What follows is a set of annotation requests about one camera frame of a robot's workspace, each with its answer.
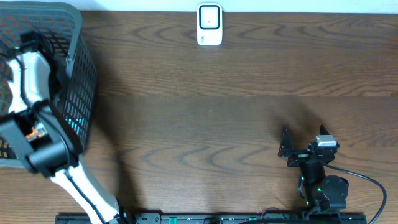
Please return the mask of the orange tissue pack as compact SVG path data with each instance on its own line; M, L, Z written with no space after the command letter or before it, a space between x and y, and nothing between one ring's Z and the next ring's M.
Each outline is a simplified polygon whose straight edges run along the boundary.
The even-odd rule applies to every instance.
M35 141L47 135L47 130L42 123L35 124L32 127L32 132L25 136L25 139L29 142Z

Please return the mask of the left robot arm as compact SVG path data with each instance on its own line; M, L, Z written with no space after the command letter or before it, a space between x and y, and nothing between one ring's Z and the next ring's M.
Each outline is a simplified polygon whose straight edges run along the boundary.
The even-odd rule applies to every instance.
M131 223L83 159L96 78L67 73L44 35L28 32L5 59L11 105L1 116L1 137L16 159L66 190L92 223Z

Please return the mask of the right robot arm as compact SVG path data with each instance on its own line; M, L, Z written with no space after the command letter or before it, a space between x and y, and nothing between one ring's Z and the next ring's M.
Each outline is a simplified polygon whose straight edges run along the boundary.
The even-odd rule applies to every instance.
M339 212L346 208L348 181L325 173L325 166L335 159L339 148L324 125L306 149L296 149L288 130L282 131L278 156L287 158L288 167L300 169L299 193L313 213Z

